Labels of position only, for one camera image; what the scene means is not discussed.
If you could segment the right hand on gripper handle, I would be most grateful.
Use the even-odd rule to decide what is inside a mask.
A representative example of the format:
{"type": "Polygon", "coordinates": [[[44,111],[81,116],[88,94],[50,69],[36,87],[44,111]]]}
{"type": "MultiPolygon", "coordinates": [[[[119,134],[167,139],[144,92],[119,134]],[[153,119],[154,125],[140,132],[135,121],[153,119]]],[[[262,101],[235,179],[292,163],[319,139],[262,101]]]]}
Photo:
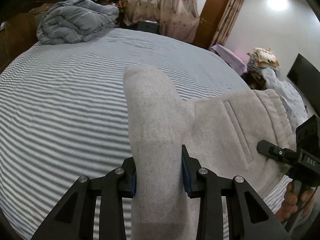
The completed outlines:
{"type": "MultiPolygon", "coordinates": [[[[305,204],[302,217],[306,217],[309,215],[313,208],[313,204],[315,202],[314,189],[306,190],[300,200],[305,204]]],[[[284,200],[281,204],[280,209],[276,212],[276,217],[280,222],[283,222],[285,219],[289,218],[292,214],[298,211],[298,197],[292,192],[292,183],[288,183],[286,187],[286,192],[284,194],[284,200]]]]}

